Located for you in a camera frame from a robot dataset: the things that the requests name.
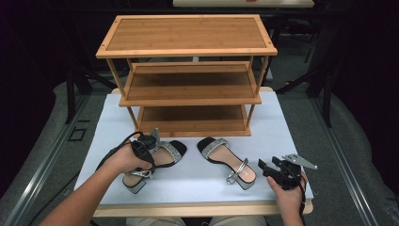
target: gray carpet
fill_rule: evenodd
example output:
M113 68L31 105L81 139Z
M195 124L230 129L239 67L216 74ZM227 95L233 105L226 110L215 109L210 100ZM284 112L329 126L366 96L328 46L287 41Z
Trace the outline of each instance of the gray carpet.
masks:
M280 39L279 55L273 59L271 68L274 80L267 86L278 89L285 85L285 81L293 80L307 70L308 64L303 63L309 48L309 44L305 42L306 38ZM255 71L259 70L259 67L259 62L256 61ZM91 83L95 91L88 97L80 96L82 101L79 103L82 110L74 120L72 128L67 131L66 140L59 147L59 156L55 159L54 166L45 178L44 184L39 187L40 192L31 198L31 205L27 206L22 213L18 213L21 218L19 225L27 225L42 206L80 170L94 136L105 94L110 92L96 81L91 81ZM371 163L371 149L367 137L356 120L343 103L333 96L332 128L326 128L320 120L318 100L307 98L304 93L306 87L306 84L300 85L286 94L279 95L279 101L298 153L319 167L319 170L307 170L315 194L314 210L305 216L307 225L365 224L357 203L354 202L353 193L348 189L344 171L339 168L336 160L336 147L330 141L331 133L338 140L345 159L373 212L375 222L369 225L399 225L398 221L394 221L384 209L392 204L390 199L393 198L393 194L384 186ZM14 183L0 201L0 225L5 225L7 220L12 222L8 217L10 214L15 214L13 212L15 206L21 202L21 197L29 182L34 178L36 170L54 149L58 136L65 133L64 121L67 119L65 84L56 88L55 92L56 106L40 139ZM57 204L62 202L72 191L73 185L74 180L40 213L33 225L37 225ZM282 225L279 216L266 218L270 225ZM124 225L123 218L95 218L94 221L99 225Z

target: forearm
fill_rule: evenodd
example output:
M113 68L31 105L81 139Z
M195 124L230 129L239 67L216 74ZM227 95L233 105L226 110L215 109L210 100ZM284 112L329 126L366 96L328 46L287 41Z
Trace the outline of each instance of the forearm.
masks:
M40 225L88 225L106 190L119 173L102 166Z
M281 215L284 226L303 226L302 218L299 214Z

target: finger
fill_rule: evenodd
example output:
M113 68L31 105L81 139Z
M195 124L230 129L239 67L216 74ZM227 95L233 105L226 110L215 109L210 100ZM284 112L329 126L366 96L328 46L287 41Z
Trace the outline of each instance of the finger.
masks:
M267 180L267 183L270 185L270 187L276 194L281 191L281 187L279 187L279 185L276 183L276 181L271 176L266 177L266 180Z

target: white table surface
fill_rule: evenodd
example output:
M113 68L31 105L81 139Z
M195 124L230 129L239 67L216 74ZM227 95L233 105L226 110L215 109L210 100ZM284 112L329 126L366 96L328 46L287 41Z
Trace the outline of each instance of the white table surface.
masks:
M230 169L208 162L200 154L197 143L203 137L161 137L161 140L180 140L187 152L180 162L171 168L157 169L153 178L137 193L131 193L122 183L120 175L105 193L100 205L139 203L195 203L195 202L251 202L274 201L275 194L267 184L262 170L257 166L261 158L269 167L273 156L282 160L285 154L296 153L295 144L279 106L274 91L261 92L263 103L256 105L250 128L250 137L224 137L231 150L257 174L253 187L243 190L237 183L228 185L226 177ZM119 107L120 95L109 94L97 125L85 163L77 179L75 189L94 172L102 158L134 131L133 122L125 107ZM313 198L310 184L306 189L307 200Z

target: wooden shoe rack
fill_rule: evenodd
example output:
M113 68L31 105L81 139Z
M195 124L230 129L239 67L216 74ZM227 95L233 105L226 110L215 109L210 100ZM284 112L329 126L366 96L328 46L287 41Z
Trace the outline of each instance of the wooden shoe rack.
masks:
M250 136L262 103L251 69L277 54L259 15L117 16L96 57L105 58L137 131L161 137ZM247 57L245 61L147 62L141 57ZM122 84L114 59L126 58ZM132 106L139 106L138 115Z

